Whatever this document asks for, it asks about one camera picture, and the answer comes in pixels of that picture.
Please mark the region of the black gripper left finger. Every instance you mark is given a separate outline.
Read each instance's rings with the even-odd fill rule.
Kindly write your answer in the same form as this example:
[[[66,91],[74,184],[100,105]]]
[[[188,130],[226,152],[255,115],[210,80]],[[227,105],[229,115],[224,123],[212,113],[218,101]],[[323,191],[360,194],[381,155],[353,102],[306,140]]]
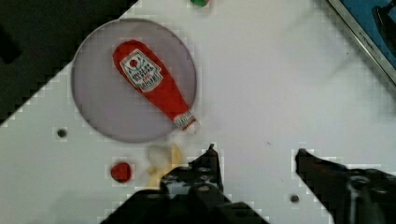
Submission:
[[[139,190],[101,224],[269,224],[223,193],[219,154],[208,150],[164,175],[158,189]]]

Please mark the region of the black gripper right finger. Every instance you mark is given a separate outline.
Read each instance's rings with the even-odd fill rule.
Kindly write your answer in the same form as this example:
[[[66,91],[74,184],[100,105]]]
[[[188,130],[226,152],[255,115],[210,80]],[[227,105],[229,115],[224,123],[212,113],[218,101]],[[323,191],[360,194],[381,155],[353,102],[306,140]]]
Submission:
[[[396,224],[395,176],[377,169],[349,169],[301,148],[296,174],[332,216],[334,224]]]

